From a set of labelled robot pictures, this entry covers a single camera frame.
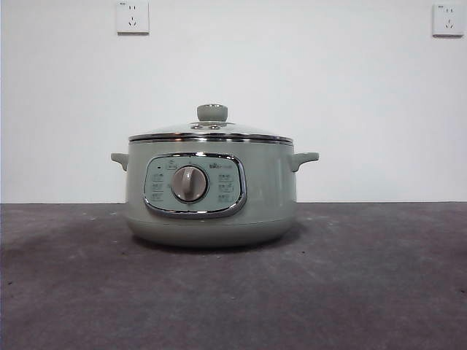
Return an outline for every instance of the pot body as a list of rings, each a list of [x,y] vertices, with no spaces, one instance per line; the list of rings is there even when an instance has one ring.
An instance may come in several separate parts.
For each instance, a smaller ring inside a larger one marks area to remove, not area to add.
[[[147,168],[153,158],[196,152],[233,156],[243,165],[246,200],[240,210],[224,217],[181,218],[176,214],[163,215],[144,200]],[[296,170],[292,169],[292,159],[293,146],[280,143],[130,142],[126,185],[128,225],[139,237],[177,246],[238,246],[280,237],[294,221]]]

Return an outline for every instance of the lid knob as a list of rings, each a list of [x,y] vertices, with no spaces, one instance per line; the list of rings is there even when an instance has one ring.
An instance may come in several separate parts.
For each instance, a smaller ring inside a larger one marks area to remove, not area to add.
[[[222,104],[204,104],[196,111],[201,122],[225,122],[227,120],[227,107]]]

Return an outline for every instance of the control panel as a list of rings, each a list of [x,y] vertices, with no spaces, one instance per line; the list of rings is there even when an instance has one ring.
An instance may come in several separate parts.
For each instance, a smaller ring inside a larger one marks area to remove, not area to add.
[[[159,214],[225,217],[240,210],[246,199],[243,166],[234,156],[171,153],[147,165],[144,202]]]

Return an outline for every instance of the glass lid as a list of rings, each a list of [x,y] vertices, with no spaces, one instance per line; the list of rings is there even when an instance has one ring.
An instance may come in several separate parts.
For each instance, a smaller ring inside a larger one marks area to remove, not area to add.
[[[220,104],[199,106],[198,122],[159,128],[147,133],[130,136],[129,141],[252,141],[292,144],[293,140],[251,128],[250,126],[227,122],[227,107]]]

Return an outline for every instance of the lid rim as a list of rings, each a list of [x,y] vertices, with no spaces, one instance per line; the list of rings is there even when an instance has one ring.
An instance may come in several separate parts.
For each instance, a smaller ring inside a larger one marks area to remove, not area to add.
[[[259,133],[146,133],[133,135],[128,138],[130,142],[153,139],[254,139],[264,141],[281,141],[293,144],[293,140],[288,137],[263,135]]]

